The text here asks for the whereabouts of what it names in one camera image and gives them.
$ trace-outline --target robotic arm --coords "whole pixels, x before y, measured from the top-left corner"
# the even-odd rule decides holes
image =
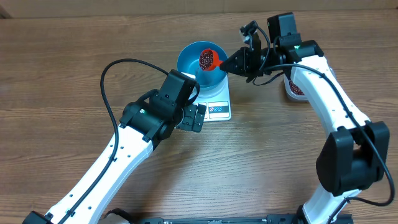
[[[326,134],[326,143],[316,166],[320,184],[311,199],[299,206],[296,214],[268,215],[260,219],[239,218],[233,222],[240,223],[242,220],[242,223],[250,223],[252,220],[253,223],[262,224],[352,224],[351,217],[337,216],[349,199],[379,206],[390,204],[394,198],[394,186],[385,165],[389,142],[387,126],[382,121],[370,122],[353,104],[332,75],[318,44],[314,40],[302,42],[292,13],[268,18],[268,28],[271,41],[255,21],[242,27],[240,33],[249,46],[240,48],[220,65],[220,69],[246,77],[247,82],[263,74],[270,75],[274,70],[283,70],[287,78],[303,91],[319,116]],[[258,29],[266,38],[268,48],[261,49],[261,41],[256,32]],[[274,43],[273,48],[270,47],[270,42]],[[24,223],[98,223],[107,204],[127,177],[149,157],[161,140],[171,135],[174,127],[200,132],[206,107],[192,104],[195,97],[189,99],[189,96],[194,87],[199,92],[199,86],[191,75],[172,70],[160,90],[152,90],[136,102],[128,104],[120,119],[121,124],[117,127],[118,140],[114,135],[79,183],[45,216],[31,212]],[[117,142],[117,153],[111,157]],[[109,169],[82,200],[82,195],[95,182],[109,158],[113,158]],[[391,196],[387,202],[376,203],[356,197],[373,182],[381,180],[384,173],[391,187]],[[117,223],[128,223],[129,220],[125,215],[124,218],[117,215],[112,217],[119,218]],[[180,221],[169,222],[157,218],[136,224],[186,223]],[[212,220],[206,222],[222,224]]]

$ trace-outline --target blue plate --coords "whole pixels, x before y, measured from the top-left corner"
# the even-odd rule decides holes
[[[222,61],[228,58],[225,51],[218,45],[209,41],[199,41],[186,46],[181,51],[177,60],[177,70],[179,72],[196,75],[200,89],[210,90],[224,80],[226,72],[221,71],[218,67],[213,71],[203,71],[199,67],[199,57],[201,52],[205,49],[215,50],[219,59]]]

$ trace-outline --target bowl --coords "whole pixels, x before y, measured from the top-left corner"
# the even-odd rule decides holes
[[[177,70],[196,75],[200,90],[211,90],[216,88],[225,78],[226,72],[219,67],[212,71],[203,71],[199,67],[200,54],[205,49],[215,50],[220,60],[225,61],[228,56],[218,45],[209,41],[199,41],[186,46],[177,59]]]

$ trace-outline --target white plastic arm segment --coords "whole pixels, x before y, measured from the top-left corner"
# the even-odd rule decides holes
[[[112,162],[102,179],[75,210],[75,214],[69,217],[65,223],[98,223],[106,206],[124,181],[153,151],[152,141],[145,142],[142,137],[141,133],[130,127],[124,129],[119,127],[119,148],[115,156],[116,161]],[[52,223],[58,223],[94,182],[109,161],[113,145],[114,135],[103,153],[81,178],[79,183],[48,211],[53,215]]]
[[[360,112],[348,98],[331,73],[325,57],[319,57],[317,55],[306,57],[298,64],[306,65],[324,73],[336,86],[355,120],[360,125],[365,125],[365,121],[369,120],[369,118],[364,113]],[[320,78],[316,73],[304,68],[293,67],[291,79],[308,98],[308,101],[321,121],[326,137],[328,137],[329,133],[337,131],[337,128],[341,126],[347,129],[355,128],[353,122],[346,116],[347,113],[343,109],[335,92],[323,78]],[[309,224],[325,224],[329,216],[336,210],[345,197],[356,196],[360,192],[360,190],[350,190],[340,196],[334,197],[332,193],[326,191],[322,185],[319,184],[311,199],[303,206],[305,218]]]

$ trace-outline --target wooden table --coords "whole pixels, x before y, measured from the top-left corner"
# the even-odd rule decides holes
[[[83,176],[113,134],[100,94],[104,67],[138,58],[175,68],[198,40],[231,55],[238,29],[280,12],[0,20],[0,223],[45,213]],[[353,102],[391,131],[387,164],[398,178],[398,11],[295,14]],[[117,119],[164,75],[135,63],[115,66],[105,89]],[[294,213],[318,185],[325,135],[308,103],[287,99],[282,78],[267,86],[229,75],[233,117],[201,133],[174,131],[128,178],[106,211],[150,217],[253,217]],[[361,196],[388,197],[386,179]],[[348,205],[356,223],[397,223],[398,204]]]

